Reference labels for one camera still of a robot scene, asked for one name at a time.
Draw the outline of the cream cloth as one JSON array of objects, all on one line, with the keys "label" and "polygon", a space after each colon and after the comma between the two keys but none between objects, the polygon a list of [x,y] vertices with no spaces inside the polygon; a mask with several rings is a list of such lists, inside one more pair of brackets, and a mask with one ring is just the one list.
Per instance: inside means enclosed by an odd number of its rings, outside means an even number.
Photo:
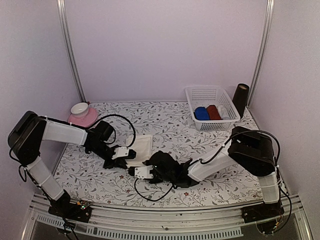
[{"label": "cream cloth", "polygon": [[133,145],[130,147],[130,149],[136,152],[136,157],[133,159],[126,159],[127,167],[144,167],[145,165],[143,162],[149,160],[152,156],[152,144],[152,135],[137,135]]}]

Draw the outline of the blue microfibre towel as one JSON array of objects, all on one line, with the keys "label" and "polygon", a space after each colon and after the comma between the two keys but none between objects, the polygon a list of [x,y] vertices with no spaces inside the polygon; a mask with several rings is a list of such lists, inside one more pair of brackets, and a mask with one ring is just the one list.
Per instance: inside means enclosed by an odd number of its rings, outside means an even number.
[{"label": "blue microfibre towel", "polygon": [[194,110],[194,116],[199,121],[209,121],[210,116],[204,106],[199,106]]}]

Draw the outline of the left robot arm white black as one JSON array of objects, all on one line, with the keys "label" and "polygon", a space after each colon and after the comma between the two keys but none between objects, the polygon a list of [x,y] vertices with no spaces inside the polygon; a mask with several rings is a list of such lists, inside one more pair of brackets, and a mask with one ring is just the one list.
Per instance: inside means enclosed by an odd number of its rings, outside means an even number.
[{"label": "left robot arm white black", "polygon": [[74,205],[66,200],[67,194],[55,180],[46,164],[41,159],[40,148],[43,141],[55,141],[83,146],[87,154],[95,153],[104,160],[103,167],[127,167],[126,159],[136,153],[129,146],[107,145],[113,133],[112,126],[101,120],[94,128],[82,127],[65,121],[39,116],[27,111],[8,136],[10,153],[40,187],[55,202],[55,209],[63,216],[74,213]]}]

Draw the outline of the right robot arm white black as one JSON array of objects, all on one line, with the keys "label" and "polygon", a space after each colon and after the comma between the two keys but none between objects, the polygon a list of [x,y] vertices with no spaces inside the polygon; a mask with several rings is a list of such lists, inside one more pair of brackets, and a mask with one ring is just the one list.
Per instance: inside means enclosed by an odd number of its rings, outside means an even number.
[{"label": "right robot arm white black", "polygon": [[262,218],[269,218],[278,210],[280,200],[276,173],[280,155],[275,154],[273,148],[273,142],[277,141],[266,131],[237,126],[224,143],[195,160],[179,163],[169,153],[158,151],[143,165],[151,167],[150,172],[157,182],[166,181],[178,188],[189,188],[222,169],[239,164],[257,177],[264,202],[258,213]]}]

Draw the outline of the pink saucer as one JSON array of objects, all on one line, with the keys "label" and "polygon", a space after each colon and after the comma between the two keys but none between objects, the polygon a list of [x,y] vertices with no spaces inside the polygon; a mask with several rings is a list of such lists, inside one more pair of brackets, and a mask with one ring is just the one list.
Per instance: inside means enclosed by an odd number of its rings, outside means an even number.
[{"label": "pink saucer", "polygon": [[68,122],[81,127],[91,126],[98,118],[98,112],[95,108],[89,107],[86,115],[74,115],[71,114],[68,118]]}]

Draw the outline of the floral patterned table mat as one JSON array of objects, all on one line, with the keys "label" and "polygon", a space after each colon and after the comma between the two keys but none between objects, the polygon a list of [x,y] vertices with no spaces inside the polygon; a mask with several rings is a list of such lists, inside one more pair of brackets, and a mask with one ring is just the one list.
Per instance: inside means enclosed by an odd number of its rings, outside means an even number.
[{"label": "floral patterned table mat", "polygon": [[[152,153],[169,153],[184,163],[223,144],[230,130],[198,131],[187,102],[94,103],[98,116],[115,129],[110,141],[131,146],[138,135],[152,135]],[[189,188],[151,184],[121,168],[104,169],[103,159],[69,144],[54,177],[74,200],[150,208],[213,207],[263,200],[256,176],[233,164]]]}]

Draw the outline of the white teacup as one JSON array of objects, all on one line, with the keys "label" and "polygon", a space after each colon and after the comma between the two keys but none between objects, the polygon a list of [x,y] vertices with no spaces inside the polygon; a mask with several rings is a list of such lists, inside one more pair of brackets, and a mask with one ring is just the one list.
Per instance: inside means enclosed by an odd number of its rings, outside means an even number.
[{"label": "white teacup", "polygon": [[75,118],[83,118],[89,112],[89,105],[86,102],[77,103],[70,109],[70,112]]}]

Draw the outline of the red-brown rolled towel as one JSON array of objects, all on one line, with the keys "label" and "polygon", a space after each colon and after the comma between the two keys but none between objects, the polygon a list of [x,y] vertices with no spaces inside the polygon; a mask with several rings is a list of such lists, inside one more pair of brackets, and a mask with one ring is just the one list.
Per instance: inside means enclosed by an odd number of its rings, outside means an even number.
[{"label": "red-brown rolled towel", "polygon": [[209,119],[211,121],[213,120],[222,120],[220,115],[219,115],[219,112],[217,110],[217,107],[215,105],[209,105],[207,108],[206,108],[206,111],[208,113],[208,116],[209,116]]}]

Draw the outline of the white perforated plastic basket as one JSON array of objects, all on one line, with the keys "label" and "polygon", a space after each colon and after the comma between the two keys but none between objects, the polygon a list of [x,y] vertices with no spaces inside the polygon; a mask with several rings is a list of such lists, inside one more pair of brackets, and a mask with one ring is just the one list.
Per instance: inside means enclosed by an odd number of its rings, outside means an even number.
[{"label": "white perforated plastic basket", "polygon": [[229,130],[241,119],[229,95],[219,86],[188,86],[185,95],[198,131]]}]

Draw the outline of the clear plastic item in basket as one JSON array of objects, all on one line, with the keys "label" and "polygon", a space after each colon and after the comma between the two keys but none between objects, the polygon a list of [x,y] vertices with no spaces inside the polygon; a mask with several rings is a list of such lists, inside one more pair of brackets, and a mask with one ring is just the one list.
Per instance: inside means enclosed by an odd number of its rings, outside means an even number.
[{"label": "clear plastic item in basket", "polygon": [[227,109],[223,105],[219,105],[217,107],[217,110],[218,110],[218,113],[219,113],[222,120],[230,120],[231,119]]}]

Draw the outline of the dark brown cylinder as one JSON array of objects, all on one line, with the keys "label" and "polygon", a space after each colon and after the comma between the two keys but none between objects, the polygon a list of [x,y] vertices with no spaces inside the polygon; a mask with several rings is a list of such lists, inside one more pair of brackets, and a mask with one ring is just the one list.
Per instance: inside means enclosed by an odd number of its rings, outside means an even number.
[{"label": "dark brown cylinder", "polygon": [[239,83],[235,89],[232,102],[240,118],[242,118],[244,115],[247,99],[249,96],[249,91],[250,87],[244,83]]}]

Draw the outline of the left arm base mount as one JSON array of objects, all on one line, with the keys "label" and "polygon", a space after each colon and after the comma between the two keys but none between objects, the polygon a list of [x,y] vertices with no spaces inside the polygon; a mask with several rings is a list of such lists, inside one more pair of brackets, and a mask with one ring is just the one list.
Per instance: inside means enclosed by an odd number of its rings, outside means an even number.
[{"label": "left arm base mount", "polygon": [[52,201],[48,213],[67,220],[88,223],[91,218],[92,208],[67,201]]}]

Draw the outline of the aluminium front rail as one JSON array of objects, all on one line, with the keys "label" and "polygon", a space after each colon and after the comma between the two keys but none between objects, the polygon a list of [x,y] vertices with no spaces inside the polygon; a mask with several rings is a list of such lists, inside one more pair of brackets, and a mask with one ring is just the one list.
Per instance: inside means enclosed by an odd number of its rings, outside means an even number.
[{"label": "aluminium front rail", "polygon": [[207,207],[131,207],[97,203],[89,222],[73,221],[64,227],[49,214],[49,202],[35,194],[30,203],[23,240],[313,240],[298,195],[282,198],[285,213],[272,234],[266,228],[273,218],[245,222],[242,209],[257,201]]}]

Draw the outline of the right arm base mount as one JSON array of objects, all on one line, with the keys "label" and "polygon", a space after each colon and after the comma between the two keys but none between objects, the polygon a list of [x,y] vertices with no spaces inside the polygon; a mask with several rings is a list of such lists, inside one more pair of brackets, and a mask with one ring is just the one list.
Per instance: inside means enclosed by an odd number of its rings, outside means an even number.
[{"label": "right arm base mount", "polygon": [[285,213],[281,203],[260,203],[241,208],[241,216],[245,223],[274,218]]}]

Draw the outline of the left aluminium frame post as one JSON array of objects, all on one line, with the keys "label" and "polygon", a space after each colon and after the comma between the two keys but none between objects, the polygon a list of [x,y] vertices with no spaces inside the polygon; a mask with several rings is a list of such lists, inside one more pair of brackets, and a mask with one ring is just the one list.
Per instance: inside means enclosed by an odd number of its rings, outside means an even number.
[{"label": "left aluminium frame post", "polygon": [[58,16],[59,16],[59,21],[60,21],[61,30],[62,30],[62,36],[64,39],[67,57],[70,64],[70,69],[71,69],[73,81],[75,84],[75,88],[80,101],[87,102],[85,97],[85,92],[81,83],[74,50],[73,50],[72,39],[71,39],[71,34],[70,34],[70,29],[68,24],[67,11],[66,11],[66,2],[64,0],[57,0],[56,3],[57,3]]}]

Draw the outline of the aluminium frame post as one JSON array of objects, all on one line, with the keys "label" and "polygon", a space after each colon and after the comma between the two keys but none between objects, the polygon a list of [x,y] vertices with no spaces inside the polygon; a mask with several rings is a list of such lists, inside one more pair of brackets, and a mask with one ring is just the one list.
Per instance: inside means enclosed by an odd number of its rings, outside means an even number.
[{"label": "aluminium frame post", "polygon": [[273,12],[274,12],[275,1],[274,0],[267,0],[266,1],[266,9],[264,14],[264,23],[262,28],[262,35],[260,46],[258,50],[258,55],[256,59],[256,64],[253,71],[253,76],[250,84],[250,90],[247,98],[247,108],[249,109],[253,103],[254,95],[258,87],[258,82],[263,66],[263,60],[265,56],[265,52],[267,49],[268,39],[270,36],[272,20],[273,20]]},{"label": "aluminium frame post", "polygon": [[85,97],[85,92],[81,83],[74,50],[73,50],[72,39],[71,39],[71,34],[70,34],[70,29],[68,24],[67,11],[66,11],[66,2],[64,0],[57,0],[56,3],[57,3],[58,16],[59,16],[59,21],[60,21],[61,30],[62,30],[62,36],[64,39],[67,57],[70,64],[70,69],[71,69],[73,81],[75,84],[75,88],[80,101],[87,102]]}]

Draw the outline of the right aluminium frame post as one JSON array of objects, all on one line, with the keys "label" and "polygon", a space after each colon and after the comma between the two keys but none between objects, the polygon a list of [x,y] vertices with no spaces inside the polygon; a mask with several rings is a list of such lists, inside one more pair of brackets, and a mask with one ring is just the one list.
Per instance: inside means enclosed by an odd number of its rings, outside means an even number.
[{"label": "right aluminium frame post", "polygon": [[265,56],[265,52],[267,49],[268,39],[270,36],[272,20],[273,20],[273,12],[274,12],[275,1],[274,0],[267,0],[266,1],[266,9],[264,14],[264,23],[262,28],[262,35],[260,46],[258,50],[258,55],[256,59],[256,64],[253,71],[253,76],[250,84],[250,90],[247,98],[247,108],[249,109],[253,103],[254,95],[258,87],[258,82],[263,66],[263,60]]}]

